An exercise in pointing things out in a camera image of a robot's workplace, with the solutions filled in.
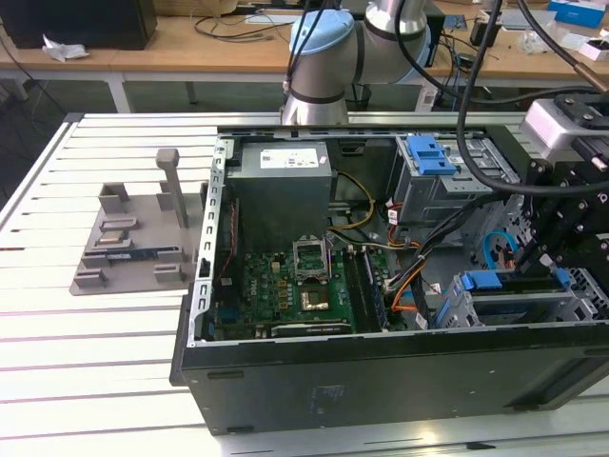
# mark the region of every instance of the yellow wire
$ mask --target yellow wire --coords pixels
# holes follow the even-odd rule
[[[363,224],[368,222],[370,219],[372,219],[372,216],[374,215],[374,200],[372,199],[372,195],[370,195],[370,192],[368,192],[368,190],[363,186],[363,184],[361,182],[359,182],[357,179],[355,179],[353,176],[351,176],[348,173],[345,173],[344,171],[339,171],[337,174],[346,176],[347,178],[349,178],[351,181],[353,181],[355,183],[355,185],[358,188],[360,188],[363,191],[363,193],[365,193],[365,196],[368,198],[368,204],[370,205],[370,208],[368,209],[368,213],[366,214],[364,219],[362,219],[361,221],[354,222],[353,224],[346,224],[344,226],[330,226],[330,227],[328,227],[328,229],[330,229],[330,230],[356,229],[357,227],[362,226]]]

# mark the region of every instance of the white table surface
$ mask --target white table surface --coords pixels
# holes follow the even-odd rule
[[[455,119],[354,120],[425,125],[440,116]],[[514,132],[521,119],[476,116]],[[156,150],[176,147],[183,190],[195,192],[209,175],[217,126],[247,123],[274,125],[277,116],[97,114],[53,137],[0,212],[0,456],[461,455],[470,441],[499,447],[477,457],[609,453],[607,381],[550,412],[211,437],[187,388],[167,379],[184,292],[72,297],[68,288],[103,183],[155,193]]]

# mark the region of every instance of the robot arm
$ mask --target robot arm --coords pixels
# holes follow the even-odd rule
[[[422,12],[425,0],[409,0],[403,9],[402,40],[419,61],[429,52],[429,31]],[[298,50],[311,28],[291,80],[286,84],[284,125],[336,125],[348,123],[344,90],[352,83],[396,83],[411,70],[396,41],[394,18],[399,1],[377,0],[363,21],[347,11],[324,10],[317,25],[317,11],[307,13],[300,43],[300,23],[292,27],[290,49]]]

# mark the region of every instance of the blue latch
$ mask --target blue latch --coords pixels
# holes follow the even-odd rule
[[[571,276],[564,268],[556,268],[554,270],[554,277],[559,282],[563,290],[568,290],[571,287]]]
[[[503,288],[503,284],[493,271],[467,271],[461,276],[465,290]]]
[[[452,175],[457,172],[455,166],[446,159],[442,146],[432,135],[407,136],[406,144],[421,175]]]

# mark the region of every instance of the blue cable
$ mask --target blue cable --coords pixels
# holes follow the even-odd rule
[[[484,235],[484,240],[482,241],[482,252],[484,253],[484,261],[486,262],[488,269],[496,269],[495,261],[493,260],[493,257],[491,256],[491,246],[490,246],[491,238],[493,236],[504,237],[507,240],[507,243],[510,245],[510,249],[512,249],[512,252],[516,252],[518,250],[518,242],[514,239],[514,237],[512,235],[510,235],[506,231],[498,231],[498,230],[489,231],[488,233],[486,233],[486,235]]]

